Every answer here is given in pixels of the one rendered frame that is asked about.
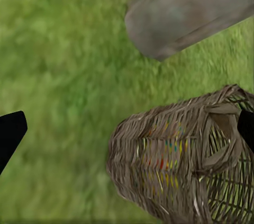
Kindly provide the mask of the wicker basket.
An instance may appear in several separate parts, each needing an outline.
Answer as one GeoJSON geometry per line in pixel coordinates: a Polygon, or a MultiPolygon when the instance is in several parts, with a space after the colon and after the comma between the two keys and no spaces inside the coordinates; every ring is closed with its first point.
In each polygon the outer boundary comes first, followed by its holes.
{"type": "Polygon", "coordinates": [[[254,94],[232,83],[132,114],[108,141],[106,170],[118,196],[163,224],[254,224],[254,155],[237,129],[250,109],[254,94]]]}

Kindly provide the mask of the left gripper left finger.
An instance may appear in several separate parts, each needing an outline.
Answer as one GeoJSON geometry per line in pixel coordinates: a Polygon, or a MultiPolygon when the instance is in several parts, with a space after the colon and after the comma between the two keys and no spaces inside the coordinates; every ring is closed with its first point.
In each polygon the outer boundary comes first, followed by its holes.
{"type": "Polygon", "coordinates": [[[23,111],[0,117],[0,174],[27,131],[28,125],[23,111]]]}

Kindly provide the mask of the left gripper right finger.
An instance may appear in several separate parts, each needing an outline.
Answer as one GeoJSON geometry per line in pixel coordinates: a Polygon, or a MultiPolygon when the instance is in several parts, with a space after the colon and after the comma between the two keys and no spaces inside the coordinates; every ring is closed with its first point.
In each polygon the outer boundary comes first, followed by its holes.
{"type": "Polygon", "coordinates": [[[251,109],[250,112],[241,110],[237,129],[254,155],[254,112],[251,109]]]}

